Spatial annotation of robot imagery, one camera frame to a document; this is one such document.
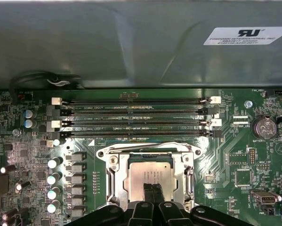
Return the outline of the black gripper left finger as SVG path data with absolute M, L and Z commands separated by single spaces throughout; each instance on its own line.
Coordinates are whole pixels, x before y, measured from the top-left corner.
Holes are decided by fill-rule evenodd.
M 144 200 L 133 208 L 123 210 L 116 205 L 107 205 L 73 222 L 71 226 L 151 226 L 154 213 L 153 184 L 143 185 Z

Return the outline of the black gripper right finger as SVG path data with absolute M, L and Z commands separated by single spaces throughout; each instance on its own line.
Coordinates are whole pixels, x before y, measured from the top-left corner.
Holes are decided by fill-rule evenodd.
M 166 226 L 249 226 L 250 223 L 207 206 L 199 205 L 185 211 L 172 201 L 165 201 L 162 186 L 153 185 L 155 204 Z

